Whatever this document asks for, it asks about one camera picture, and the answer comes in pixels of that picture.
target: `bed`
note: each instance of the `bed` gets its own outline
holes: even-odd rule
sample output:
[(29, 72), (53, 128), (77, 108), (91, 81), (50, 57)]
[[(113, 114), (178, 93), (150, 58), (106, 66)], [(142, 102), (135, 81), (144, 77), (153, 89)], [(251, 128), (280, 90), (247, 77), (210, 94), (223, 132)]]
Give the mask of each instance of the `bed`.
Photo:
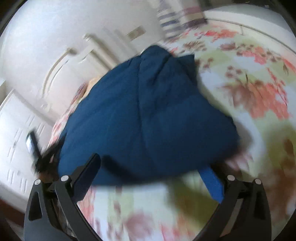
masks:
[[(241, 149), (221, 168), (241, 180), (262, 180), (274, 239), (296, 208), (296, 55), (274, 39), (254, 39), (246, 33), (239, 26), (209, 21), (157, 44), (176, 56), (194, 53), (199, 89), (212, 105), (233, 117), (242, 138)], [(66, 111), (54, 126), (51, 143), (58, 139), (68, 117), (91, 87), (118, 64), (101, 51), (94, 38), (88, 40), (92, 47), (84, 57), (65, 58), (71, 54), (68, 50), (45, 80), (43, 97), (59, 113)], [(67, 66), (69, 71), (72, 66), (72, 73), (81, 76), (85, 66), (79, 70), (68, 65), (81, 60), (88, 61), (88, 68), (95, 66), (93, 73), (75, 82), (72, 95), (82, 85), (71, 103), (69, 98), (59, 99), (63, 103), (59, 105), (53, 96), (63, 88), (65, 75), (61, 69), (66, 71)], [(146, 185), (92, 187), (78, 205), (103, 240), (177, 241), (192, 240), (218, 203), (210, 197), (199, 173), (192, 172)]]

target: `white wall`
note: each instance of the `white wall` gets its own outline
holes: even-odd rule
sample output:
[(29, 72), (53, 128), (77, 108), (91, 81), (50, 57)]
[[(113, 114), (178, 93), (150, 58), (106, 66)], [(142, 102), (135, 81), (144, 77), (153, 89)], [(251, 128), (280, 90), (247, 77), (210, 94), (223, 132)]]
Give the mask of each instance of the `white wall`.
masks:
[[(15, 88), (40, 110), (44, 78), (66, 48), (80, 51), (86, 46), (82, 36), (96, 34), (124, 60), (120, 46), (113, 44), (103, 28), (126, 35), (140, 25), (146, 33), (131, 42), (138, 52), (163, 38), (156, 10), (144, 0), (28, 0), (2, 37), (0, 65), (7, 90)], [(54, 113), (47, 116), (57, 117)]]

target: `blue fabric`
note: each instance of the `blue fabric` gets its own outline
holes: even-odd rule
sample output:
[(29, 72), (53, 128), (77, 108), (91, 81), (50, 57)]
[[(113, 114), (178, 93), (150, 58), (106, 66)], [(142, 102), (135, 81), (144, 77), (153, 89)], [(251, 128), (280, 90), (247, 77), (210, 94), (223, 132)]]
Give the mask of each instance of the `blue fabric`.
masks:
[(199, 93), (194, 56), (151, 46), (107, 73), (70, 116), (59, 175), (102, 159), (93, 185), (176, 176), (224, 160), (238, 146), (230, 117)]
[(198, 168), (198, 173), (203, 180), (211, 197), (217, 202), (221, 203), (224, 198), (224, 184), (215, 174), (210, 166)]

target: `screw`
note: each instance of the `screw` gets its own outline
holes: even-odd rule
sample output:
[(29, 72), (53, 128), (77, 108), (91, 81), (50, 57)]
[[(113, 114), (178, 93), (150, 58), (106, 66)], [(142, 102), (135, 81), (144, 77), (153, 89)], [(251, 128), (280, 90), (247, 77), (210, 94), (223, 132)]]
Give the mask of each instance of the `screw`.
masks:
[(234, 180), (235, 180), (235, 177), (234, 177), (233, 175), (228, 175), (228, 176), (227, 176), (227, 179), (228, 179), (229, 181), (234, 181)]
[(39, 185), (40, 183), (41, 183), (41, 180), (40, 180), (40, 179), (37, 179), (37, 180), (35, 180), (35, 182), (34, 182), (35, 185)]
[(262, 182), (261, 182), (261, 180), (259, 178), (256, 178), (255, 183), (258, 184), (258, 185), (261, 185)]
[(65, 181), (67, 181), (68, 179), (69, 179), (69, 176), (67, 176), (67, 175), (64, 175), (64, 176), (61, 177), (61, 181), (62, 181), (62, 182), (65, 182)]

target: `floral bedspread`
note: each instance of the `floral bedspread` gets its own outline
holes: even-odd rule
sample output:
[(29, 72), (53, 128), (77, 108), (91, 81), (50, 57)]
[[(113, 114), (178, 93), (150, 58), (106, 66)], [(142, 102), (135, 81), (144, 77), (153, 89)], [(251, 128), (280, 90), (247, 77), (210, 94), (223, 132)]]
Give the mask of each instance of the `floral bedspread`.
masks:
[[(296, 204), (295, 66), (254, 39), (210, 25), (159, 45), (177, 56), (194, 53), (199, 89), (234, 118), (242, 147), (226, 160), (227, 171), (263, 181), (275, 238)], [(149, 185), (90, 188), (79, 207), (103, 240), (180, 241), (202, 230), (217, 203), (193, 172)]]

